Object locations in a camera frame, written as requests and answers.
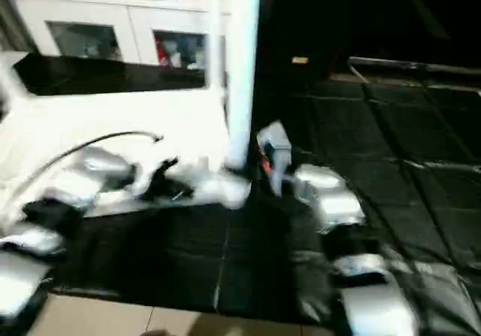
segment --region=black floor tile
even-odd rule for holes
[[[481,308],[481,276],[477,272],[460,272],[460,278],[462,279],[461,285],[467,289],[468,295],[471,297],[478,310]],[[473,320],[479,322],[479,319],[473,317]]]
[[[363,101],[317,99],[316,122],[319,127],[374,128],[371,110]]]
[[[288,260],[228,260],[217,310],[224,315],[298,323],[295,279]]]
[[[292,213],[290,217],[290,231],[287,236],[287,248],[289,253],[321,252],[318,229],[312,210],[307,206],[299,211]]]
[[[329,159],[392,159],[377,127],[335,128],[319,126],[319,146]]]
[[[391,105],[378,105],[377,109],[391,129],[446,132],[443,119],[434,110]]]
[[[443,116],[478,161],[481,160],[481,143],[478,131],[481,123],[481,112],[463,112],[459,110],[442,110]]]
[[[366,212],[383,240],[395,250],[403,248],[399,253],[420,262],[448,262],[447,248],[423,206],[378,206],[377,211],[368,206]]]
[[[308,95],[317,98],[363,99],[362,85],[360,83],[341,83],[322,81],[313,84],[307,91]]]
[[[60,292],[213,310],[228,212],[217,206],[86,219]]]
[[[429,89],[429,97],[441,108],[481,111],[481,96],[477,92]]]
[[[395,163],[337,160],[334,169],[372,202],[419,203],[416,190]]]
[[[434,207],[481,209],[481,173],[458,168],[414,169]]]
[[[254,99],[274,97],[276,100],[296,95],[308,94],[308,84],[304,79],[296,77],[282,78],[279,75],[263,74],[256,77]]]
[[[470,155],[448,132],[424,129],[394,130],[402,155],[415,161],[469,163]]]
[[[438,208],[435,211],[457,264],[479,270],[481,209]]]
[[[322,253],[299,252],[291,258],[295,300],[303,325],[327,325],[336,297],[331,266]]]
[[[284,207],[251,197],[233,216],[228,229],[226,256],[242,261],[289,257],[291,214]]]

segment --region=item in cabinet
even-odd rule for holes
[[[174,32],[154,32],[161,66],[205,69],[204,36]]]

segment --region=tiled floor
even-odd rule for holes
[[[50,296],[29,336],[331,336],[320,328]]]

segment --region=black mat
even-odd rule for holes
[[[33,61],[18,65],[22,77]],[[253,130],[281,120],[295,164],[331,166],[362,195],[392,258],[404,254],[397,276],[423,330],[479,334],[480,116],[474,92],[279,82],[257,87]],[[62,294],[332,321],[329,269],[308,210],[270,196],[256,178],[236,211],[208,205],[86,219],[70,252],[59,269]],[[429,271],[403,271],[407,261]]]

